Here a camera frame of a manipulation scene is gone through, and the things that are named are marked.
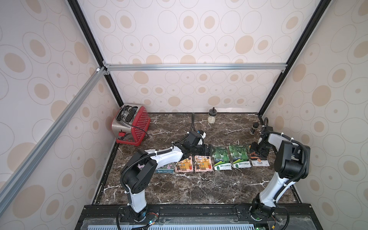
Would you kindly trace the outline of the orange marigold seed packet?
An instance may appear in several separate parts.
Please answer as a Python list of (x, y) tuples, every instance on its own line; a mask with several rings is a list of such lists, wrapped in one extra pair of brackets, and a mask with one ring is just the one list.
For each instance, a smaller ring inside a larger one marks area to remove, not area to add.
[(253, 167), (269, 167), (268, 160), (262, 160), (261, 158), (251, 158), (251, 164)]

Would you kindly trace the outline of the pink sunflower shop seed packet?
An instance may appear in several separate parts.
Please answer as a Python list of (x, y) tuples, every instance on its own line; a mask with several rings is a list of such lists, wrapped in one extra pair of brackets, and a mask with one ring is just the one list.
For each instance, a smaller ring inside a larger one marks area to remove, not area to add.
[(188, 158), (177, 162), (175, 165), (175, 172), (177, 173), (188, 173), (188, 172), (193, 172), (193, 160), (192, 157), (189, 156)]

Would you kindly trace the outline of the green vegetable seed packet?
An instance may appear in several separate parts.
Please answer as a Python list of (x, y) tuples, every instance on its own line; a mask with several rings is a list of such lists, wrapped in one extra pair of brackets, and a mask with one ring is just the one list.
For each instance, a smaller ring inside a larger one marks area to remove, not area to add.
[(251, 168), (249, 159), (249, 147), (242, 145), (230, 145), (229, 151), (232, 157), (232, 167), (235, 169)]

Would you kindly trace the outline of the green gourd seed packet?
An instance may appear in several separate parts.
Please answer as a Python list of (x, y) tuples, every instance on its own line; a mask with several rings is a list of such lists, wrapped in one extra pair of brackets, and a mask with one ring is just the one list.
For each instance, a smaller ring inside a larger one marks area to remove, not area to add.
[(229, 151), (227, 148), (213, 147), (212, 157), (214, 159), (214, 170), (225, 171), (232, 169), (231, 159), (229, 157)]

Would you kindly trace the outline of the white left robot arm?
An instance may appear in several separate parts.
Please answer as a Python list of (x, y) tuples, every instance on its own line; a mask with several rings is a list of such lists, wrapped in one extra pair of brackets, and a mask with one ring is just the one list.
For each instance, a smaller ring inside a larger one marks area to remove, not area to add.
[(183, 161), (190, 156), (210, 156), (212, 146), (206, 144), (203, 130), (191, 131), (167, 149), (138, 150), (125, 164), (120, 174), (120, 183), (127, 194), (131, 212), (139, 217), (147, 211), (145, 189), (157, 168)]

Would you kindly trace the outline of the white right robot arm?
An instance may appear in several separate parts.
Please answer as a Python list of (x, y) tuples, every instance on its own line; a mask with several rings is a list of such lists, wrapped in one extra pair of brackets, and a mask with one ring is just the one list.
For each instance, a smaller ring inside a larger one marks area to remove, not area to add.
[(251, 153), (264, 156), (271, 148), (276, 150), (275, 173), (267, 187), (252, 201), (250, 213), (256, 219), (270, 217), (283, 194), (309, 174), (310, 147), (273, 131), (271, 126), (263, 126), (260, 140), (251, 145)]

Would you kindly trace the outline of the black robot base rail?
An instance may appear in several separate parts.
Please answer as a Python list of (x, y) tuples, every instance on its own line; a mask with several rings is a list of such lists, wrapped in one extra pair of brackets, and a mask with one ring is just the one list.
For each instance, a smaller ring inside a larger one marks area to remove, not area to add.
[(250, 204), (148, 205), (146, 217), (135, 221), (127, 207), (89, 205), (77, 230), (320, 230), (310, 204), (283, 204), (269, 218), (256, 220)]

